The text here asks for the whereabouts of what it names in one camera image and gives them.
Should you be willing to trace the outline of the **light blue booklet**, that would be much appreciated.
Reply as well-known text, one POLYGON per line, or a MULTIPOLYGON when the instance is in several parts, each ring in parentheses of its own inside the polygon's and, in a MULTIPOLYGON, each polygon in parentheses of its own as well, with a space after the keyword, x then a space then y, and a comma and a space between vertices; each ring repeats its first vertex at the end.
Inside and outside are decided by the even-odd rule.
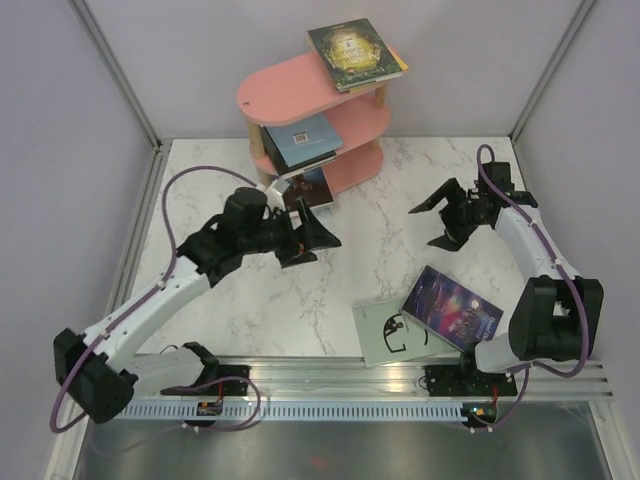
POLYGON ((341 136, 323 113, 285 126, 265 127, 290 165, 343 147, 341 136))

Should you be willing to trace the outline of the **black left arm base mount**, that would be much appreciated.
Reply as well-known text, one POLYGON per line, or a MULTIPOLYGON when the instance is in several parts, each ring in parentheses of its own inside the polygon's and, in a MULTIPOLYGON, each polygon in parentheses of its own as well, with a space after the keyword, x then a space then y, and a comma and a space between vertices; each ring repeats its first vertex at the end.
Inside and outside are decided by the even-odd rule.
POLYGON ((243 380, 250 378, 248 365, 205 366, 198 378, 189 385, 165 388, 163 396, 244 396, 248 386, 243 380))

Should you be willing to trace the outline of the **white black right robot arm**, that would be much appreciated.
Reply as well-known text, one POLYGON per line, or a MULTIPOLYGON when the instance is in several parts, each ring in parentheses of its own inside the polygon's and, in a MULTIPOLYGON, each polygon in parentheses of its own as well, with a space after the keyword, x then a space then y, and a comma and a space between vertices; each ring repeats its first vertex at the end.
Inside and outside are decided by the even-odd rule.
POLYGON ((458 385, 482 392, 493 373, 541 368, 563 378, 577 376, 595 343, 604 300, 597 279, 588 279, 558 252, 533 195, 515 188, 507 162, 479 163, 473 188, 450 178, 414 213, 437 210, 444 225, 431 245, 459 251, 481 226, 507 245, 525 282, 508 329, 473 348, 473 359, 456 370, 458 385))

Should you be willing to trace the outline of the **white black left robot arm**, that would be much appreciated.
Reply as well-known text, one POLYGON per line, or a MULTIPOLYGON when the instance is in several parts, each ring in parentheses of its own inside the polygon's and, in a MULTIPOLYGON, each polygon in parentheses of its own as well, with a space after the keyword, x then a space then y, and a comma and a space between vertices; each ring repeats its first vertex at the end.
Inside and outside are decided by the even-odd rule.
POLYGON ((121 413, 134 396, 131 363, 139 348, 191 301, 239 269, 247 255, 272 253, 281 267, 314 262, 319 250, 338 248, 302 199, 299 226, 254 187, 240 187, 221 213, 174 248, 160 278, 81 333, 62 330, 53 341, 59 397, 70 396, 97 424, 121 413))

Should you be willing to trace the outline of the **dark Wuthering Heights book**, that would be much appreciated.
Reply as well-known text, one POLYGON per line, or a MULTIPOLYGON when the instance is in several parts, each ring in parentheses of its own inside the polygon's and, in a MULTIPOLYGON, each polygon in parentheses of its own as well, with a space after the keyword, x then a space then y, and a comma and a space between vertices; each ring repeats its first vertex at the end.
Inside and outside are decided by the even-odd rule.
POLYGON ((326 177, 321 168, 303 172, 286 180, 283 201, 288 212, 296 213, 296 201, 302 198, 310 209, 324 208, 334 203, 326 177))

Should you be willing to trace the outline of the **purple Robinson Crusoe book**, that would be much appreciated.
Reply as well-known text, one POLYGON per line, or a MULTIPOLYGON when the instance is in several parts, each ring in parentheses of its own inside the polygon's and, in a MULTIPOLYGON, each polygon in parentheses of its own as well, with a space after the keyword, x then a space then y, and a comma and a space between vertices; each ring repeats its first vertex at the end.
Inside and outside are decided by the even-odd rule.
POLYGON ((491 340, 503 316, 499 307, 430 266, 424 267, 400 311, 460 352, 491 340))

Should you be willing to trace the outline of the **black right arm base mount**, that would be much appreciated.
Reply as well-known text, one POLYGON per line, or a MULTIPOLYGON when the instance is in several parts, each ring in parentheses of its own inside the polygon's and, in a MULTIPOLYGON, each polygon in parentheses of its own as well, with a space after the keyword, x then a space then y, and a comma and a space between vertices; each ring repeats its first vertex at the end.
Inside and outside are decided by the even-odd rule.
POLYGON ((426 390, 431 397, 516 397, 518 389, 505 374, 473 372, 465 374, 453 364, 424 367, 426 390))

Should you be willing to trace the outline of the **black hardcover book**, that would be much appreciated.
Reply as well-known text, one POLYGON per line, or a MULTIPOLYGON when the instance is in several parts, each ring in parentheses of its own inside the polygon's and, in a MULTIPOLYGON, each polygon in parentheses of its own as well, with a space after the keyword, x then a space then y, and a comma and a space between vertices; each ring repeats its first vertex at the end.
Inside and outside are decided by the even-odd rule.
POLYGON ((290 165, 285 160, 283 154, 276 146, 276 143, 271 138, 270 134, 267 132, 267 129, 265 127, 261 127, 260 133, 265 152, 271 160, 277 175, 283 179, 292 178, 304 172, 319 168, 336 159, 336 152, 332 150, 296 165, 290 165))

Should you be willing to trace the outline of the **green yellow Alice book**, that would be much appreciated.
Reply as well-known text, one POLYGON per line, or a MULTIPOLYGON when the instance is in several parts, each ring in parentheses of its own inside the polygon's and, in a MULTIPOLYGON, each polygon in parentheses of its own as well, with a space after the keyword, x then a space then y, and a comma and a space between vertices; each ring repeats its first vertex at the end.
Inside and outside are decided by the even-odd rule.
POLYGON ((408 70, 367 18, 312 29, 307 36, 340 93, 400 77, 408 70))

